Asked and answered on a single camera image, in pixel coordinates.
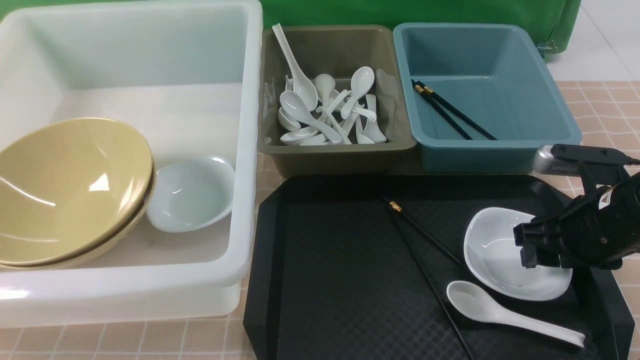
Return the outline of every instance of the chopsticks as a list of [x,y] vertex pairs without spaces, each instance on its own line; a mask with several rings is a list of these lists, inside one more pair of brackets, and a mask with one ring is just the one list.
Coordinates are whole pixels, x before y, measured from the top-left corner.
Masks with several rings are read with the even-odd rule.
[[487,130],[484,130],[480,125],[476,124],[473,120],[471,120],[468,116],[462,113],[462,111],[456,109],[455,106],[446,101],[442,96],[438,95],[433,89],[421,83],[420,81],[411,80],[411,84],[415,91],[420,94],[420,96],[431,105],[431,107],[437,111],[440,116],[442,116],[448,123],[451,125],[462,137],[466,140],[473,140],[471,136],[458,125],[458,123],[453,120],[451,116],[438,105],[438,102],[442,103],[442,106],[447,108],[447,110],[451,111],[454,115],[462,119],[462,121],[466,122],[470,127],[473,127],[477,132],[484,135],[489,140],[498,140],[493,135],[491,135]]
[[425,237],[425,239],[429,240],[431,244],[437,247],[438,250],[442,252],[442,254],[445,254],[451,261],[456,263],[456,265],[458,265],[460,269],[464,271],[468,271],[467,266],[465,266],[454,254],[451,254],[451,252],[449,252],[438,240],[436,240],[436,238],[434,238],[431,234],[429,234],[422,226],[418,225],[418,223],[409,214],[407,214],[406,211],[403,211],[402,207],[398,205],[397,202],[392,201],[384,196],[381,196],[381,198],[382,200],[384,200],[384,202],[386,202],[391,207],[391,209],[393,209],[396,213],[399,213],[400,216],[402,216],[416,231],[418,231],[418,233],[420,233],[423,237]]
[[[436,299],[438,300],[438,303],[440,304],[440,307],[442,308],[442,310],[444,310],[444,313],[447,315],[447,318],[449,319],[449,323],[451,324],[451,327],[456,332],[456,335],[458,336],[458,340],[462,344],[462,347],[465,349],[465,352],[467,353],[468,358],[470,360],[476,360],[476,357],[471,352],[471,348],[467,344],[467,341],[465,340],[464,335],[462,335],[462,332],[460,331],[460,329],[456,325],[456,322],[453,320],[453,317],[451,316],[451,314],[450,314],[449,310],[447,309],[444,301],[442,300],[442,297],[440,297],[440,294],[438,294],[438,292],[436,291],[435,285],[433,284],[433,281],[431,280],[431,276],[429,275],[429,272],[427,271],[426,267],[422,264],[422,262],[419,261],[417,255],[416,255],[417,251],[415,251],[415,249],[411,246],[409,241],[407,241],[407,239],[404,237],[404,234],[402,233],[402,230],[400,230],[400,226],[398,225],[395,217],[393,216],[392,211],[395,211],[395,212],[398,212],[398,213],[402,214],[402,208],[400,208],[400,206],[396,202],[387,201],[386,198],[384,198],[384,199],[385,199],[385,202],[387,202],[391,206],[391,208],[388,209],[389,217],[391,218],[391,221],[393,222],[394,227],[396,227],[396,230],[398,232],[398,235],[400,236],[400,239],[402,239],[402,241],[404,242],[404,245],[409,250],[409,253],[411,254],[411,257],[413,258],[413,261],[418,266],[418,269],[420,270],[420,273],[422,274],[423,278],[427,281],[427,285],[429,286],[429,289],[435,295]],[[448,254],[449,256],[453,256],[449,251],[446,251],[446,249],[445,249],[445,253]]]

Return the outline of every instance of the green cloth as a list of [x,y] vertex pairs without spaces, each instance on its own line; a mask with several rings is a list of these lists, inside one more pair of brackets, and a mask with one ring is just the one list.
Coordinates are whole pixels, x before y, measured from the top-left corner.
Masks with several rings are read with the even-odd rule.
[[512,24],[564,51],[580,0],[261,0],[264,26],[485,22]]

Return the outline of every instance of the stacked bowls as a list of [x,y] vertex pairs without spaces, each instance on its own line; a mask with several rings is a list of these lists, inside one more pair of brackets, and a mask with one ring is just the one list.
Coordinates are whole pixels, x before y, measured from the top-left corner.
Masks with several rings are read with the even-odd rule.
[[154,160],[133,127],[55,123],[0,152],[0,266],[65,268],[112,249],[142,219]]

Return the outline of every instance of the black plastic tray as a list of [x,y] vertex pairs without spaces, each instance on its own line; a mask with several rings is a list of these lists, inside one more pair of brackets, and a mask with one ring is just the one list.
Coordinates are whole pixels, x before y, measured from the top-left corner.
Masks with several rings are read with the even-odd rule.
[[[569,201],[531,176],[286,181],[258,216],[244,326],[259,360],[467,358],[379,195],[400,202],[459,259],[479,210],[549,215]],[[443,298],[450,281],[478,283],[398,222]],[[449,306],[478,360],[627,359],[634,320],[610,271],[574,271],[570,289],[550,302],[490,293],[512,310],[587,338],[581,350],[526,330],[473,322]]]

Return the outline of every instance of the teal bin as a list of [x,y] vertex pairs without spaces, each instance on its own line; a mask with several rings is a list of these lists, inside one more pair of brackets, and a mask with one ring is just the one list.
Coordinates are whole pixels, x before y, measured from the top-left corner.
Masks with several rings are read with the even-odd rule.
[[[527,174],[542,145],[582,134],[527,33],[511,25],[407,23],[394,42],[412,135],[427,172]],[[457,116],[465,140],[414,89],[421,81],[498,140]]]

